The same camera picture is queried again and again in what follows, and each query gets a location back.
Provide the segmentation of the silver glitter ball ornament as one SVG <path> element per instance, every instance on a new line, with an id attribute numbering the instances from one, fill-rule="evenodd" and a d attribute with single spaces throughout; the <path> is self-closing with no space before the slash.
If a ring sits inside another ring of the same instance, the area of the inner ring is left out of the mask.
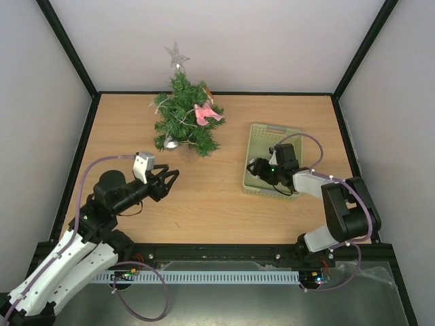
<path id="1" fill-rule="evenodd" d="M 179 141 L 171 136 L 167 136 L 163 142 L 164 150 L 173 151 L 179 147 Z"/>

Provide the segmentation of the green perforated plastic basket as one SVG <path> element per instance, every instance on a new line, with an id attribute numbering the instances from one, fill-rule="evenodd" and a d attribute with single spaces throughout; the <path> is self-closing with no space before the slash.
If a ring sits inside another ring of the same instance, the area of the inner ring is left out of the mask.
<path id="1" fill-rule="evenodd" d="M 298 132 L 300 132 L 300 130 L 282 126 L 259 123 L 252 124 L 249 131 L 245 165 L 247 166 L 252 158 L 264 158 L 269 161 L 271 158 L 269 148 L 276 146 L 276 144 L 286 136 Z M 278 198 L 283 200 L 295 200 L 300 197 L 298 192 L 294 192 L 290 196 L 290 190 L 279 183 L 275 187 L 285 195 L 280 194 L 272 185 L 267 184 L 257 177 L 253 177 L 247 170 L 245 170 L 243 174 L 242 187 L 243 193 L 247 195 Z"/>

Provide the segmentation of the small green christmas tree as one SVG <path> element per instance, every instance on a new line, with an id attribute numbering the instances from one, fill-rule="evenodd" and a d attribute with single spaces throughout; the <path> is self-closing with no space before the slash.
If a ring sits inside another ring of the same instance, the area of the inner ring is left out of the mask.
<path id="1" fill-rule="evenodd" d="M 210 156 L 221 144 L 213 132 L 226 123 L 224 108 L 216 105 L 204 81 L 191 82 L 184 71 L 170 79 L 170 94 L 154 99 L 160 119 L 154 123 L 154 146 L 159 151 L 186 146 L 201 157 Z"/>

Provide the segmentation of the pink fabric bow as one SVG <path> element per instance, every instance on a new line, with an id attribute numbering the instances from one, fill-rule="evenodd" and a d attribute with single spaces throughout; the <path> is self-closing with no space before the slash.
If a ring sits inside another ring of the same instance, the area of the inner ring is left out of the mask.
<path id="1" fill-rule="evenodd" d="M 199 126 L 206 126 L 209 122 L 207 118 L 213 118 L 216 121 L 221 121 L 224 116 L 216 113 L 208 103 L 204 103 L 202 106 L 195 104 L 194 112 L 196 116 L 196 123 Z"/>

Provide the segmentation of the silver star ornament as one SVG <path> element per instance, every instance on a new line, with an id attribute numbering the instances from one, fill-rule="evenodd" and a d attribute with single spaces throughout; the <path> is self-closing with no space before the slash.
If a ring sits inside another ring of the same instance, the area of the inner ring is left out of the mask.
<path id="1" fill-rule="evenodd" d="M 176 71 L 185 71 L 184 64 L 189 61 L 190 58 L 181 54 L 177 42 L 175 41 L 172 48 L 164 47 L 169 56 L 171 57 L 170 66 Z"/>

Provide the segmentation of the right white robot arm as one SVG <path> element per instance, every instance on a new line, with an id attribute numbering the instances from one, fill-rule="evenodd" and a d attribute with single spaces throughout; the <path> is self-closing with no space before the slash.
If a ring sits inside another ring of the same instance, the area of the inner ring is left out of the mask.
<path id="1" fill-rule="evenodd" d="M 313 265 L 326 250 L 369 240 L 381 228 L 374 201 L 360 177 L 339 179 L 300 167 L 298 161 L 272 165 L 264 158 L 252 160 L 247 171 L 273 187 L 282 184 L 291 194 L 322 200 L 326 224 L 301 234 L 296 242 L 296 257 L 304 266 Z"/>

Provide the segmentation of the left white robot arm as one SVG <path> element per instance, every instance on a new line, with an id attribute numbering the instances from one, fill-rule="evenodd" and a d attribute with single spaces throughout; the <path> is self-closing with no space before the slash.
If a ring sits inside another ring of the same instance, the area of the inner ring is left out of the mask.
<path id="1" fill-rule="evenodd" d="M 1 296 L 4 325 L 52 325 L 56 315 L 79 291 L 106 269 L 133 265 L 134 242 L 117 230 L 118 216 L 146 198 L 167 196 L 178 170 L 166 164 L 134 168 L 126 181 L 119 170 L 103 173 L 79 215 L 47 257 L 18 287 Z"/>

